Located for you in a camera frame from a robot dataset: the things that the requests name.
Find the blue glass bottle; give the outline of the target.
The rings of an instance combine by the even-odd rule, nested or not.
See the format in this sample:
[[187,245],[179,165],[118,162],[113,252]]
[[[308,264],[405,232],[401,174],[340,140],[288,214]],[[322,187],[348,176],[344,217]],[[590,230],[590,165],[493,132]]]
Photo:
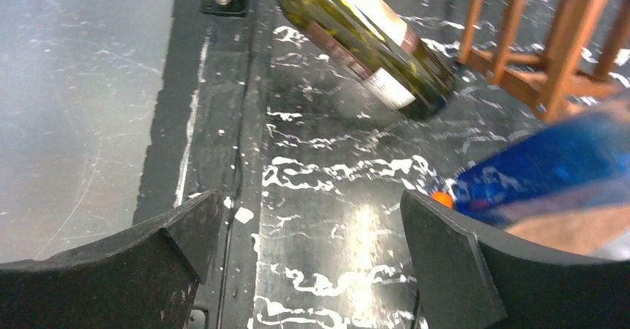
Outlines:
[[495,227],[629,202],[629,99],[550,124],[461,172],[454,208]]

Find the dark bottle black cap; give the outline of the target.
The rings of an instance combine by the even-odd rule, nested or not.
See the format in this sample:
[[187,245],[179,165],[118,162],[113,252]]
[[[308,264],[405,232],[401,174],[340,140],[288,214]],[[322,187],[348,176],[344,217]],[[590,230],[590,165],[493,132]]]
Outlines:
[[278,0],[285,18],[386,107],[413,120],[455,90],[451,69],[384,0]]

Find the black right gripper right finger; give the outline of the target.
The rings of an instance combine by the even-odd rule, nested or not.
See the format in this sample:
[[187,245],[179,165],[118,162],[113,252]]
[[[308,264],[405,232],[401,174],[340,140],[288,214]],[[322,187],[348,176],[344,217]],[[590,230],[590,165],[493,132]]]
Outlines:
[[430,328],[627,328],[629,262],[517,238],[406,191],[403,228]]

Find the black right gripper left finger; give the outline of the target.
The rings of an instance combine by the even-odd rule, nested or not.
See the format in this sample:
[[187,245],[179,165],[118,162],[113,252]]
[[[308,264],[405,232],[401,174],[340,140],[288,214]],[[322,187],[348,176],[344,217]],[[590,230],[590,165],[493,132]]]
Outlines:
[[216,256],[218,192],[42,261],[1,265],[3,328],[186,328]]

